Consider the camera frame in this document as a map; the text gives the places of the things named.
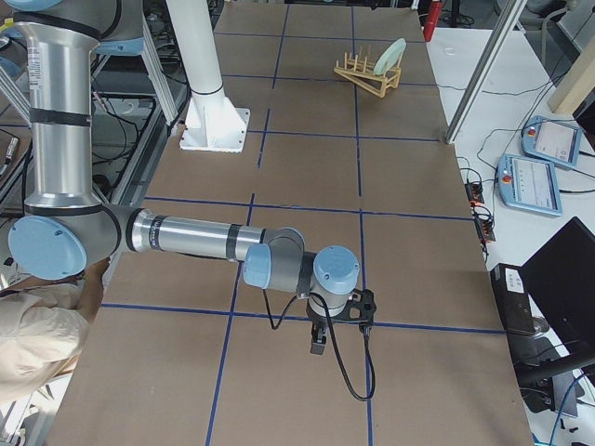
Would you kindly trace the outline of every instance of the white metal base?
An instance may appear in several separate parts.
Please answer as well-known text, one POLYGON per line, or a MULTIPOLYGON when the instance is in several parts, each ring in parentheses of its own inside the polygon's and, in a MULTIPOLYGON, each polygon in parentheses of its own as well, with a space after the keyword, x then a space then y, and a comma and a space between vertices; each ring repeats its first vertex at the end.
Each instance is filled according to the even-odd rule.
POLYGON ((249 109, 236 109, 231 101, 225 98, 222 108, 205 107, 204 125, 198 113, 192 99, 186 116, 186 130, 179 142, 181 149, 185 151, 242 151, 250 120, 249 109))

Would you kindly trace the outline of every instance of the sticker label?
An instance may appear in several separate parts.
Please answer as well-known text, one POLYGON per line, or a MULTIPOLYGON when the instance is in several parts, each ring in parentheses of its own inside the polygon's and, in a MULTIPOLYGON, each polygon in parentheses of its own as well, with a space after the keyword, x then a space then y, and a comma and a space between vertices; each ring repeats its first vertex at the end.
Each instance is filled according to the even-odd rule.
POLYGON ((519 275, 519 271, 516 269, 505 269, 506 274, 506 289, 512 293, 524 293, 524 288, 522 287, 522 280, 521 276, 519 275))
POLYGON ((41 90, 43 88, 43 80, 41 77, 39 48, 30 47, 27 50, 27 59, 29 61, 29 88, 31 90, 41 90))

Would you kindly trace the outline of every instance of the blue tablet device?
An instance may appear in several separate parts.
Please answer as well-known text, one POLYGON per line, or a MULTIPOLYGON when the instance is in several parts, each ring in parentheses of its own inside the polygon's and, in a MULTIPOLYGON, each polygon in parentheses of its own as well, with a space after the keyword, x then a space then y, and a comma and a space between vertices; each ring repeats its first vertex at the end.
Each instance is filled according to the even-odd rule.
POLYGON ((550 216, 562 215, 556 170, 549 161, 502 156, 498 164, 498 189, 508 206, 550 216))
POLYGON ((576 167, 581 131, 568 123, 534 116, 522 131, 522 149, 530 156, 566 169, 576 167))

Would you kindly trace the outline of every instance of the table surface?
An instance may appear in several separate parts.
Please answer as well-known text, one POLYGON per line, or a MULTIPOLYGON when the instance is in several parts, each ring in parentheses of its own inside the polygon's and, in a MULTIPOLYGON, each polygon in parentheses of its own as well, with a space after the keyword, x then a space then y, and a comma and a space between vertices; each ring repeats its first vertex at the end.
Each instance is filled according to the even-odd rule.
MULTIPOLYGON (((428 43, 428 51, 436 81, 440 86, 441 99, 447 121, 450 122, 463 92, 451 88, 467 85, 471 74, 483 52, 483 48, 490 35, 488 30, 460 30, 436 29, 432 41, 428 43)), ((526 121, 528 113, 538 102, 532 115, 541 114, 556 119, 571 119, 570 116, 554 115, 549 111, 547 99, 555 87, 549 89, 549 77, 543 69, 535 52, 530 47, 521 32, 513 32, 496 60, 492 71, 483 87, 483 92, 474 104, 469 118, 463 125, 461 133, 456 139, 456 154, 466 157, 470 166, 478 170, 484 179, 494 177, 494 170, 482 163, 476 156, 486 137, 496 128, 517 129, 526 121), (493 93, 518 93, 536 89, 518 96, 502 96, 493 93)), ((507 153, 521 154, 519 133, 498 131, 487 139, 483 150, 483 158, 492 165, 496 165, 499 157, 507 148, 507 153)), ((593 152, 584 137, 581 140, 581 150, 593 152)), ((459 159, 462 167, 467 166, 459 159)), ((595 174, 595 159, 580 156, 578 169, 595 174)), ((561 189, 589 190, 593 189, 593 180, 577 173, 556 169, 561 189)), ((477 179, 469 174, 469 179, 477 179)), ((562 196, 563 215, 549 217, 516 210, 506 207, 498 192, 492 194, 493 186, 485 185, 484 197, 487 205, 496 215, 496 242, 488 244, 489 257, 487 268, 491 269, 497 263, 522 265, 535 251, 559 230, 570 218, 579 216, 580 219, 595 232, 595 194, 562 196)), ((540 314, 538 308, 532 306, 534 314, 540 314)), ((559 345, 560 339, 555 334, 549 334, 553 345, 559 345)), ((564 347, 557 348, 560 354, 567 354, 564 347)), ((587 392, 586 398, 592 400, 587 392)), ((595 424, 592 420, 592 409, 578 406, 579 417, 570 420, 569 427, 580 426, 574 434, 569 430, 558 430, 555 444, 568 444, 572 441, 583 441, 590 444, 595 438, 595 424)), ((555 421, 555 413, 549 411, 533 414, 527 411, 533 432, 542 441, 548 441, 555 421)))
MULTIPOLYGON (((272 332, 236 264, 123 254, 47 445, 533 444, 416 12, 227 3, 215 37, 252 112, 244 151, 171 138, 145 205, 348 246, 377 299, 377 394, 353 399, 332 349, 309 353, 303 305, 272 332), (332 73, 400 37, 386 98, 332 73)), ((290 297, 270 296, 276 314, 290 297)), ((361 335, 337 337, 364 393, 361 335)))

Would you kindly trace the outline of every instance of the black band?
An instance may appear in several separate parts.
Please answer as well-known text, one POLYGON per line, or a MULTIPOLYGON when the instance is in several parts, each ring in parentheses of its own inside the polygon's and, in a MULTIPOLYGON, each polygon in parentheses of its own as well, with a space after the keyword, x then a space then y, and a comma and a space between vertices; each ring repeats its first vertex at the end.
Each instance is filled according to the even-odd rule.
POLYGON ((299 266, 299 277, 297 279, 296 292, 300 294, 307 294, 310 292, 311 277, 314 272, 314 253, 304 253, 301 258, 301 265, 299 266))
POLYGON ((128 249, 134 253, 136 253, 137 250, 134 249, 134 244, 132 243, 132 230, 134 229, 134 222, 137 220, 137 216, 139 216, 142 211, 144 211, 142 207, 136 209, 130 215, 128 222, 126 223, 126 246, 128 246, 128 249))
POLYGON ((79 127, 91 126, 90 115, 69 113, 67 111, 31 109, 29 111, 29 120, 32 124, 77 125, 79 127))
POLYGON ((116 240, 115 240, 115 247, 113 248, 112 252, 110 253, 110 256, 111 256, 120 247, 120 242, 122 241, 122 228, 120 228, 120 221, 118 220, 118 217, 115 216, 115 214, 112 212, 112 209, 110 209, 109 207, 103 206, 103 212, 105 212, 108 215, 108 217, 112 220, 113 225, 115 226, 116 240))
POLYGON ((93 37, 95 40, 99 40, 101 37, 99 30, 84 25, 83 23, 61 19, 59 17, 47 16, 46 14, 40 14, 38 12, 15 12, 14 21, 30 21, 33 23, 40 23, 42 25, 55 26, 57 28, 88 35, 89 37, 93 37))
POLYGON ((102 210, 101 204, 89 207, 35 207, 25 204, 25 212, 32 216, 88 216, 102 210))
POLYGON ((199 91, 196 90, 192 90, 192 93, 196 93, 197 95, 201 95, 201 96, 209 96, 209 95, 214 95, 215 93, 217 93, 218 91, 220 91, 223 88, 223 84, 221 84, 221 86, 215 90, 215 91, 211 91, 210 93, 201 93, 199 91))
POLYGON ((238 234, 240 233, 240 225, 231 225, 227 232, 227 241, 225 242, 225 256, 228 260, 237 260, 235 257, 235 246, 238 243, 238 234))
POLYGON ((151 249, 163 251, 159 245, 159 231, 166 218, 167 216, 156 216, 151 222, 151 227, 149 228, 149 245, 151 246, 151 249))

